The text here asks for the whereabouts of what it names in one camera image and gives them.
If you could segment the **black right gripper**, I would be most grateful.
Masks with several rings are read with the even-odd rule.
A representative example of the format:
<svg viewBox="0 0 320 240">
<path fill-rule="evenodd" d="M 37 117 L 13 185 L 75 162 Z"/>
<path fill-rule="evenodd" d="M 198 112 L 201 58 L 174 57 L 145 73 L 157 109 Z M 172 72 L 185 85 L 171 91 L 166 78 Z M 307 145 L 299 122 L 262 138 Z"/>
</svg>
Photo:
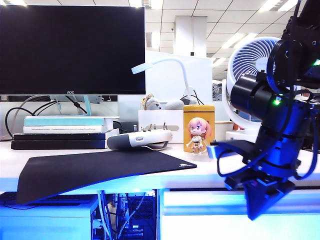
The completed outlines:
<svg viewBox="0 0 320 240">
<path fill-rule="evenodd" d="M 300 160 L 285 165 L 262 161 L 249 166 L 249 159 L 242 162 L 245 164 L 244 169 L 229 173 L 224 182 L 230 190 L 244 188 L 247 216 L 255 220 L 294 189 L 295 184 L 289 178 L 296 173 Z"/>
</svg>

